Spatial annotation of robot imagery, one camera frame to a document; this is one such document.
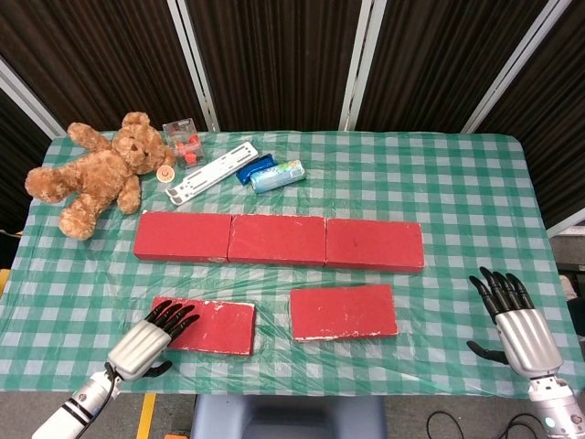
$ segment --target plastic sheet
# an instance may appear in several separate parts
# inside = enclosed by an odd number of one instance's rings
[[[426,267],[405,275],[266,265],[139,262],[139,214],[114,206],[94,237],[66,239],[64,205],[34,201],[0,301],[0,390],[74,390],[157,295],[257,306],[250,358],[167,351],[175,365],[125,390],[269,394],[497,394],[526,396],[527,381],[479,359],[465,341],[499,339],[467,281],[485,265],[515,273],[548,319],[566,360],[560,376],[585,386],[585,369],[519,143],[501,135],[201,134],[217,157],[251,141],[279,163],[300,159],[304,181],[255,195],[235,176],[175,207],[166,185],[142,178],[141,209],[405,220],[421,224]],[[81,154],[56,140],[47,165]],[[177,169],[177,179],[183,176]],[[296,343],[292,288],[391,284],[399,335]]]

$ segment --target clear plastic box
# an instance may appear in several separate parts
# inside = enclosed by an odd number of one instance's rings
[[[203,145],[193,119],[184,119],[163,125],[168,145],[175,151],[181,167],[193,167],[205,162]]]

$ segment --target teddy bear head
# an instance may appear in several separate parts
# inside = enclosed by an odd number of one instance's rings
[[[112,139],[112,148],[118,152],[135,174],[148,174],[165,161],[167,146],[143,112],[129,112],[122,120],[122,128]]]

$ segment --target teddy bear ear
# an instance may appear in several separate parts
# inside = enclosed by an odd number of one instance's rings
[[[129,112],[122,120],[122,128],[133,124],[149,125],[150,119],[145,112]]]

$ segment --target red foam block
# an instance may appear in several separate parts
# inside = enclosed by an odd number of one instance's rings
[[[230,262],[322,267],[325,220],[321,217],[235,215],[231,222]]]
[[[291,290],[291,320],[297,341],[398,334],[390,285]]]
[[[325,266],[419,272],[424,268],[420,224],[328,219]]]
[[[134,254],[147,261],[225,262],[231,215],[146,212],[140,217]]]
[[[169,348],[214,354],[251,355],[254,340],[254,304],[199,299],[155,297],[153,308],[164,300],[194,305],[189,315],[199,319],[173,341]]]

